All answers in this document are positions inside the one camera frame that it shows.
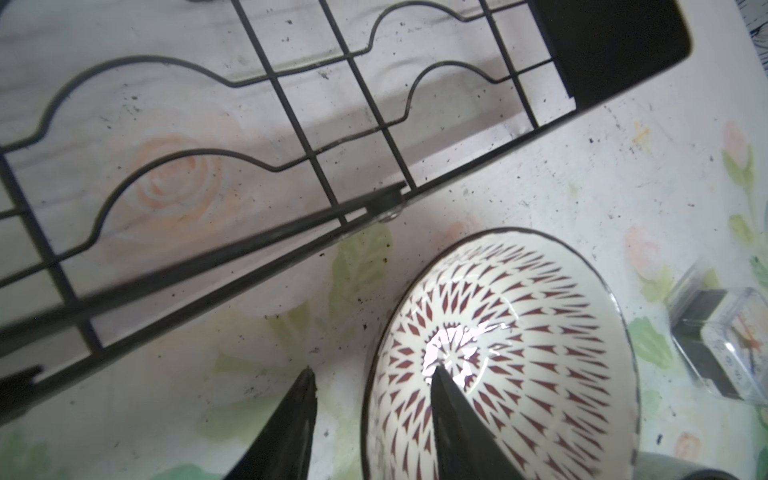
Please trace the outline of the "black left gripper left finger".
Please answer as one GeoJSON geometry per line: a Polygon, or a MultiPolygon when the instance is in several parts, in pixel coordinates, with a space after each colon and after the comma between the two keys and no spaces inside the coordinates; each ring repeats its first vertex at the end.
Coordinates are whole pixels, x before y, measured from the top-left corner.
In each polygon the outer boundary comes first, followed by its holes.
{"type": "Polygon", "coordinates": [[[308,478],[317,418],[317,386],[310,367],[300,372],[226,480],[308,478]]]}

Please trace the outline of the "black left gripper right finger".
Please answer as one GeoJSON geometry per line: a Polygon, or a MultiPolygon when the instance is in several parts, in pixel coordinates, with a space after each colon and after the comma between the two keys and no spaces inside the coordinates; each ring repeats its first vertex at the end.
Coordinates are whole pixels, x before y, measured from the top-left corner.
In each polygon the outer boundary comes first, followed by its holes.
{"type": "Polygon", "coordinates": [[[440,479],[523,479],[442,365],[430,399],[440,479]]]}

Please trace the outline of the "white red diamond bowl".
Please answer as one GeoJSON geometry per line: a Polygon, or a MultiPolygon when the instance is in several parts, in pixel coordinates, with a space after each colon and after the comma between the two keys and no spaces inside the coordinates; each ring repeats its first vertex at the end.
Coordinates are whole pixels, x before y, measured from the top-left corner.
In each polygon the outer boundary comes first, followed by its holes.
{"type": "Polygon", "coordinates": [[[438,477],[430,400],[438,367],[524,477],[632,477],[641,415],[626,323],[606,282],[559,239],[485,230],[411,282],[368,374],[365,478],[438,477]]]}

